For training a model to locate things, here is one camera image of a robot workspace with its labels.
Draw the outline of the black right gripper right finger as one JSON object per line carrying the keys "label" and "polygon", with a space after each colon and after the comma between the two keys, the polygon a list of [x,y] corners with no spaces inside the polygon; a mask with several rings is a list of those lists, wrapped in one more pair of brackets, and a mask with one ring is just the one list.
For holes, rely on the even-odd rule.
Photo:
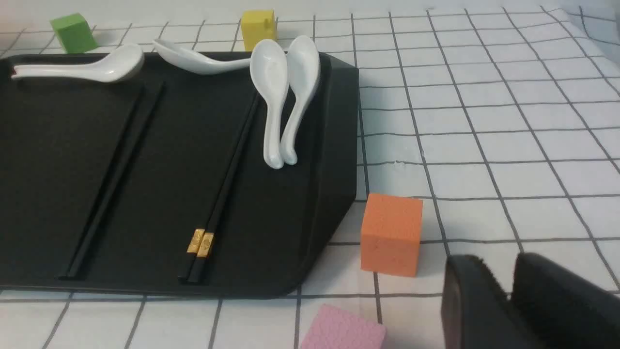
{"label": "black right gripper right finger", "polygon": [[618,297],[540,254],[518,255],[511,303],[549,349],[620,346]]}

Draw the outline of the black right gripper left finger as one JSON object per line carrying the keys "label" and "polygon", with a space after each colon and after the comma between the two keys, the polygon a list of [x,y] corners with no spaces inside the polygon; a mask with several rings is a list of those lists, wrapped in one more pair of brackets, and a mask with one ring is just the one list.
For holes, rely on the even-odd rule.
{"label": "black right gripper left finger", "polygon": [[483,261],[452,255],[445,267],[441,323],[447,349],[531,349],[533,336]]}

